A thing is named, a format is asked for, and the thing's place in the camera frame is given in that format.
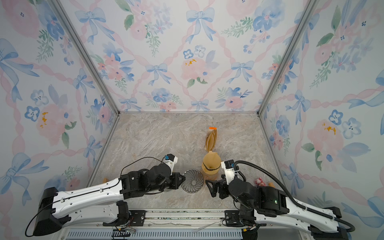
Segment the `clear glass dripper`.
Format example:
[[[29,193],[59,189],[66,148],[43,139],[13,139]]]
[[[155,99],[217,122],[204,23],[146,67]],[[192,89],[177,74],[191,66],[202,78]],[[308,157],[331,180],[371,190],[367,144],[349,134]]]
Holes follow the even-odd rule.
[[[183,176],[185,181],[182,183],[182,188],[189,194],[197,193],[204,185],[204,176],[198,170],[187,170]]]

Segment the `orange glass carafe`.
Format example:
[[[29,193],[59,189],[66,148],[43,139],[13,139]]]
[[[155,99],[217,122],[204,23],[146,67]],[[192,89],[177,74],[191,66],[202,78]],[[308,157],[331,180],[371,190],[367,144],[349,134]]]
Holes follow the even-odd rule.
[[[216,173],[214,175],[207,175],[206,173],[203,173],[204,179],[209,181],[217,181],[220,180],[220,174]]]

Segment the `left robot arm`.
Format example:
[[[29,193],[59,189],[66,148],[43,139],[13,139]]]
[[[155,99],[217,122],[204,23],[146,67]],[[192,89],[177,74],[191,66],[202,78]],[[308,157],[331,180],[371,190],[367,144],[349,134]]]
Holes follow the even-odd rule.
[[[102,222],[106,227],[127,225],[132,217],[127,199],[177,190],[185,176],[174,173],[175,161],[132,171],[104,184],[75,191],[44,190],[33,236],[46,236],[75,224]]]

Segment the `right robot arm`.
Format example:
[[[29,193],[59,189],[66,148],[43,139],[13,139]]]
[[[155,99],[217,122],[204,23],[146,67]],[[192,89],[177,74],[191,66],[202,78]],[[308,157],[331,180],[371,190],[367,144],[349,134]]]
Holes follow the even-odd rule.
[[[260,227],[277,225],[308,233],[315,240],[347,240],[346,229],[336,221],[340,210],[332,207],[320,209],[290,200],[284,191],[273,187],[257,187],[235,178],[206,181],[211,196],[220,199],[230,197],[240,207],[237,211],[225,211],[224,225],[243,228],[245,232]]]

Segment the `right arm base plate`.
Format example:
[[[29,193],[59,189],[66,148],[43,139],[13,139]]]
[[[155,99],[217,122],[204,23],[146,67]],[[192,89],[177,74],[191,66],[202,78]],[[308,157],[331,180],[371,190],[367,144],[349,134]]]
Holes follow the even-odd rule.
[[[223,221],[223,225],[227,227],[245,227],[247,224],[245,223],[244,217],[246,216],[246,212],[239,210],[226,210],[224,211],[225,218]]]

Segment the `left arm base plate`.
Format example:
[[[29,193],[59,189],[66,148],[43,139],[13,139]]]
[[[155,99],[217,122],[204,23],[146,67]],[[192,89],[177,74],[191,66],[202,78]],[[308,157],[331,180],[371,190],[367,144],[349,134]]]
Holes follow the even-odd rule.
[[[144,225],[146,211],[134,210],[117,214],[117,219],[111,223],[103,223],[103,227],[142,227]]]

